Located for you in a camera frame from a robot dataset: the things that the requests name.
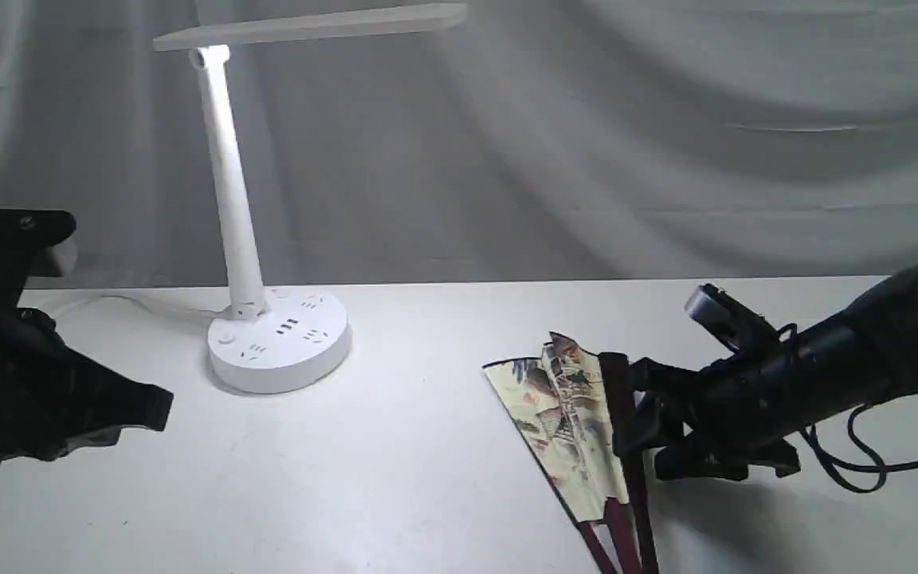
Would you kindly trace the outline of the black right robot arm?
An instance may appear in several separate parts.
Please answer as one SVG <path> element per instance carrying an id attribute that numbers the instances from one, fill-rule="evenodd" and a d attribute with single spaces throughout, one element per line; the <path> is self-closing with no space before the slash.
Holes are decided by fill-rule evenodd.
<path id="1" fill-rule="evenodd" d="M 859 439 L 859 415 L 918 395 L 918 265 L 887 277 L 808 329 L 773 327 L 714 284 L 696 287 L 686 313 L 730 352 L 698 371 L 602 355 L 612 448 L 622 462 L 655 450 L 662 481 L 743 481 L 752 466 L 780 478 L 801 469 L 798 434 L 838 486 L 842 471 L 917 471 L 889 464 Z"/>

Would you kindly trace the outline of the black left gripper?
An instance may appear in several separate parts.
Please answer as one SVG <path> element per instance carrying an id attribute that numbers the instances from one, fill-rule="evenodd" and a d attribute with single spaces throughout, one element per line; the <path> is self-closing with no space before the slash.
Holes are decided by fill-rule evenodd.
<path id="1" fill-rule="evenodd" d="M 0 308 L 0 460 L 53 462 L 67 451 L 115 446 L 124 429 L 167 428 L 174 393 L 74 350 L 61 379 L 61 422 L 54 421 L 36 393 L 64 355 L 54 326 L 40 310 Z"/>

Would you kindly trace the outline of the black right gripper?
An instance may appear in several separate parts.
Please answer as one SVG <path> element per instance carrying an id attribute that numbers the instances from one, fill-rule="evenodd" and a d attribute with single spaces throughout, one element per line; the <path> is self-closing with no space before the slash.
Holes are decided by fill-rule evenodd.
<path id="1" fill-rule="evenodd" d="M 653 472 L 662 481 L 743 481 L 751 466 L 770 468 L 779 478 L 796 474 L 800 458 L 786 436 L 804 418 L 787 401 L 810 368 L 795 350 L 746 364 L 717 360 L 698 371 L 613 356 L 614 454 L 627 460 L 659 448 Z"/>

